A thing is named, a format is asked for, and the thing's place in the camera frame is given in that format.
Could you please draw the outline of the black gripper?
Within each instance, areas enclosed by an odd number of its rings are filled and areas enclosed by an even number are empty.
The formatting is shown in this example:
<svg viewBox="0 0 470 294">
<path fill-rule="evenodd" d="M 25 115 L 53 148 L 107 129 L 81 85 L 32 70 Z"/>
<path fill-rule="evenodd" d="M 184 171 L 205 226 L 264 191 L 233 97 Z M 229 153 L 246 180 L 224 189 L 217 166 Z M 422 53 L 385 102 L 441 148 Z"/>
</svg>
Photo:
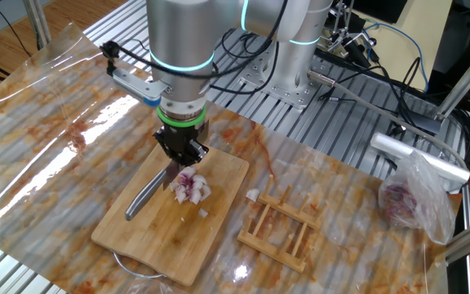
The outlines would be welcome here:
<svg viewBox="0 0 470 294">
<path fill-rule="evenodd" d="M 192 127 L 163 125 L 153 134 L 153 138 L 172 161 L 180 163 L 180 153 L 184 153 L 183 164 L 196 164 L 201 162 L 209 152 L 209 149 L 203 145 L 207 135 L 207 125 Z"/>
</svg>

